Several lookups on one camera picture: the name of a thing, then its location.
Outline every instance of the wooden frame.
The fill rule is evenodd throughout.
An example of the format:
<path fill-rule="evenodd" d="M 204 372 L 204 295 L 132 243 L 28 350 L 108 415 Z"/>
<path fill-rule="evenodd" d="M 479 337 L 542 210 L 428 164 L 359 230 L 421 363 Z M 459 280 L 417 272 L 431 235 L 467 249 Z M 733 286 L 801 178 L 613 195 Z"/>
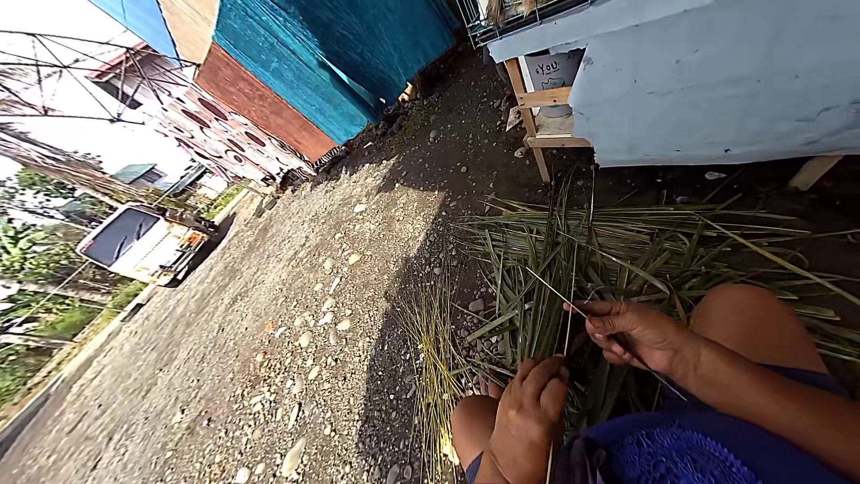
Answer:
<path fill-rule="evenodd" d="M 536 119 L 531 113 L 531 108 L 566 104 L 568 97 L 570 97 L 571 88 L 559 87 L 526 92 L 523 72 L 519 69 L 519 61 L 517 59 L 508 59 L 505 61 L 505 67 L 507 68 L 507 75 L 511 78 L 513 92 L 517 95 L 519 111 L 523 115 L 523 126 L 525 126 L 527 133 L 523 143 L 526 147 L 534 151 L 537 168 L 540 170 L 540 177 L 544 180 L 544 183 L 549 183 L 550 171 L 546 168 L 546 160 L 544 159 L 542 148 L 588 147 L 592 144 L 584 138 L 575 138 L 573 136 L 574 118 L 572 115 L 569 116 L 569 119 L 563 121 L 544 120 L 544 123 L 541 123 L 540 115 Z"/>

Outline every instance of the leg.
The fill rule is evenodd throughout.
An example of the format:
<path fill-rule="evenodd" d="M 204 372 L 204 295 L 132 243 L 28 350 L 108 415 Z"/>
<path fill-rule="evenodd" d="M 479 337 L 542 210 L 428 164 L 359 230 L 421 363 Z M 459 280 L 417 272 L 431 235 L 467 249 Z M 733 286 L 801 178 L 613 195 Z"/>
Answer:
<path fill-rule="evenodd" d="M 767 289 L 746 284 L 713 288 L 693 310 L 690 326 L 756 363 L 827 373 L 794 310 Z"/>

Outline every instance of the human hand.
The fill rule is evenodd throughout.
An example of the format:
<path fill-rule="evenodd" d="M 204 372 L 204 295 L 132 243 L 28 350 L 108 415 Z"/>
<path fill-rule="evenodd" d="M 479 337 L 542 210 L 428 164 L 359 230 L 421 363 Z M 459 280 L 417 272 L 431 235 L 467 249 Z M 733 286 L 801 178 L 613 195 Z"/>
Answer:
<path fill-rule="evenodd" d="M 576 305 L 588 317 L 586 331 L 594 343 L 603 348 L 603 356 L 614 364 L 630 363 L 645 369 L 635 356 L 617 341 L 609 338 L 626 333 L 628 349 L 654 371 L 672 375 L 681 350 L 692 347 L 692 332 L 664 313 L 635 302 L 596 301 Z"/>
<path fill-rule="evenodd" d="M 526 359 L 499 401 L 484 458 L 510 484 L 543 483 L 553 430 L 568 395 L 568 370 L 559 356 Z"/>

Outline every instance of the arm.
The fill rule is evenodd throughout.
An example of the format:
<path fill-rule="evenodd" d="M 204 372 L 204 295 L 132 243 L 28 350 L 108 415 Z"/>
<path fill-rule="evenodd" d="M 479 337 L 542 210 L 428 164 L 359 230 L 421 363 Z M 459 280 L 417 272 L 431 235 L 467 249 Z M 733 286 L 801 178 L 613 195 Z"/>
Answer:
<path fill-rule="evenodd" d="M 615 364 L 638 362 L 607 337 L 628 333 L 632 350 L 717 410 L 771 431 L 852 479 L 860 480 L 860 405 L 791 381 L 686 330 L 639 304 L 600 302 L 582 307 L 586 330 Z"/>

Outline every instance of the painted wall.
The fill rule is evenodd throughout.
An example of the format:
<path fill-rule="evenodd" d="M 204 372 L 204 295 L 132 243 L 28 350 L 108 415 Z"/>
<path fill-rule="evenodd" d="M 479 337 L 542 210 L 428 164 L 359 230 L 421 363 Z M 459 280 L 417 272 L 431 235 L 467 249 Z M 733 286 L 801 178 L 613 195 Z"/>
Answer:
<path fill-rule="evenodd" d="M 517 48 L 529 50 L 511 36 L 490 51 L 500 60 L 586 48 L 568 101 L 574 135 L 602 165 L 860 152 L 860 3 L 650 3 L 595 3 L 547 21 L 554 35 L 524 32 Z M 659 7 L 665 15 L 654 15 Z M 576 17 L 589 11 L 586 28 Z"/>

